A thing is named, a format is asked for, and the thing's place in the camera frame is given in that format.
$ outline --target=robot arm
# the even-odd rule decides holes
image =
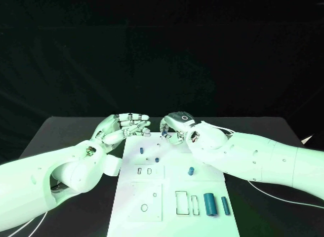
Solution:
[[[111,115],[90,141],[0,165],[0,231],[31,221],[97,186],[103,173],[117,176],[123,159],[107,153],[133,135],[149,137],[150,117]],[[60,185],[51,188],[51,176]]]
[[[263,136],[235,132],[204,121],[192,127],[182,126],[176,121],[163,126],[170,126],[183,133],[195,158],[222,172],[248,181],[287,185],[324,200],[323,151],[288,146]]]

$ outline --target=black table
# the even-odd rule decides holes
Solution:
[[[22,154],[22,158],[77,145],[93,136],[104,118],[49,118]],[[198,118],[208,123],[252,133],[284,144],[303,147],[283,118]],[[152,132],[159,132],[162,118],[152,118]],[[126,142],[111,154],[123,157]],[[324,236],[324,209],[277,200],[258,191],[248,181],[225,174],[231,203],[242,237]],[[119,177],[103,176],[97,187],[67,200],[48,212],[34,237],[106,237],[116,198]],[[324,206],[324,201],[291,187],[254,182],[267,193],[286,200]],[[44,216],[38,217],[16,237],[28,237]],[[19,227],[0,233],[8,237]]]

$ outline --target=dark background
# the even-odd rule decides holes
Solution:
[[[324,1],[0,0],[0,163],[51,116],[175,111],[324,133]]]

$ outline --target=teal cylinder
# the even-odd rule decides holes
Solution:
[[[204,196],[205,196],[205,203],[206,203],[206,215],[218,216],[218,209],[216,209],[214,194],[208,193]]]

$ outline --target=blue cylinder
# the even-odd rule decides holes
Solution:
[[[193,175],[193,174],[195,174],[195,168],[191,167],[191,169],[189,169],[189,175]]]
[[[205,203],[206,203],[206,215],[208,216],[218,216],[218,209],[214,194],[208,193],[205,196]]]
[[[229,208],[228,208],[228,199],[227,199],[227,197],[222,197],[221,199],[222,199],[222,203],[224,203],[225,213],[227,213],[227,215],[231,215]]]

